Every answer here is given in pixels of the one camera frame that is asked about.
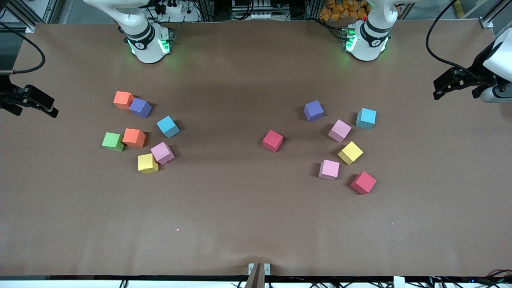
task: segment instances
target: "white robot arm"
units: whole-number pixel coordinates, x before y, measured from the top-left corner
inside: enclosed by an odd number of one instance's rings
[[[446,93],[477,86],[473,98],[486,103],[512,102],[512,28],[507,29],[489,44],[462,70],[451,67],[434,81],[434,99]]]
[[[416,3],[420,0],[369,0],[371,11],[368,19],[358,20],[348,26],[353,33],[345,43],[347,52],[359,60],[376,59],[386,48],[389,31],[398,19],[395,4]]]
[[[128,38],[132,53],[144,63],[155,63],[170,53],[169,28],[149,23],[139,9],[150,0],[83,0],[112,17]]]

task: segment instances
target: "green cube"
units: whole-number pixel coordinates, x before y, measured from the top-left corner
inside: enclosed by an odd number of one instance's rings
[[[102,146],[112,151],[123,152],[124,144],[122,139],[123,137],[120,134],[106,132]]]

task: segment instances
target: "pink cube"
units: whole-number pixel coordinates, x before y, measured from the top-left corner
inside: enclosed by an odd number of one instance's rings
[[[347,134],[349,134],[350,129],[352,129],[352,127],[345,122],[338,120],[331,131],[329,131],[329,136],[341,143],[347,137]]]
[[[151,153],[155,160],[162,165],[174,159],[174,154],[164,142],[151,148]]]
[[[336,180],[338,178],[339,163],[324,160],[320,165],[319,177],[327,180]]]
[[[377,180],[363,171],[350,184],[350,187],[354,188],[359,194],[364,195],[370,193],[376,182]]]
[[[274,130],[270,130],[267,133],[267,136],[263,139],[263,147],[267,148],[272,152],[277,152],[279,146],[283,143],[282,135],[278,134]]]

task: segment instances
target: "blue cube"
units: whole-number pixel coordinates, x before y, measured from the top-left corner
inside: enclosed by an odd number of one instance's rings
[[[173,137],[174,135],[176,135],[176,133],[178,133],[180,131],[178,126],[176,126],[176,124],[174,124],[174,121],[169,116],[158,121],[157,125],[158,125],[158,128],[160,128],[160,130],[162,130],[163,134],[167,138]]]
[[[316,100],[311,103],[307,103],[306,106],[304,106],[304,114],[306,115],[306,118],[308,118],[308,122],[311,122],[322,118],[324,110],[322,109],[320,102]]]
[[[355,125],[364,129],[370,129],[375,125],[375,118],[377,111],[363,108],[357,114],[357,121]]]
[[[130,105],[130,111],[139,117],[147,118],[151,112],[151,105],[144,100],[135,98]]]

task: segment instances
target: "cube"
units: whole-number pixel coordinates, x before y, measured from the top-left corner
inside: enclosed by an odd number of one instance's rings
[[[349,134],[350,129],[352,129],[352,127],[345,122],[338,120],[331,131],[329,131],[329,136],[341,143],[347,137],[347,134]]]
[[[129,110],[135,97],[130,92],[117,91],[114,96],[114,104],[123,110]]]
[[[320,165],[320,173],[318,176],[322,179],[336,180],[338,178],[339,163],[324,160]]]
[[[126,128],[123,136],[123,143],[135,148],[144,147],[144,141],[146,140],[146,134],[139,129]]]
[[[151,148],[151,153],[155,157],[155,160],[162,165],[174,159],[173,152],[164,142]]]
[[[361,156],[362,150],[354,143],[350,142],[345,146],[339,153],[338,156],[345,161],[346,164],[352,164],[359,156]]]
[[[153,154],[144,154],[137,157],[139,172],[143,174],[158,172],[158,163]]]
[[[322,109],[320,102],[315,100],[313,102],[307,103],[304,106],[304,114],[306,115],[308,122],[311,122],[322,118],[324,115],[324,110]]]
[[[121,134],[106,132],[105,137],[103,138],[103,144],[101,145],[108,150],[122,152],[124,144],[121,142],[121,139]]]
[[[174,121],[170,118],[170,116],[167,116],[166,118],[163,118],[162,120],[157,122],[158,128],[162,131],[162,133],[167,138],[171,138],[174,135],[176,135],[180,129],[176,124],[174,124]]]
[[[151,112],[151,105],[142,99],[135,98],[130,105],[130,111],[139,117],[147,118]]]
[[[279,146],[283,143],[283,137],[279,133],[274,130],[270,130],[267,133],[267,136],[263,139],[263,147],[267,148],[272,152],[277,152]]]
[[[370,193],[376,182],[375,178],[363,171],[350,184],[350,187],[354,188],[359,194],[364,195]]]
[[[373,125],[375,125],[375,118],[377,116],[377,111],[363,108],[357,114],[357,121],[355,125],[364,129],[371,129]]]

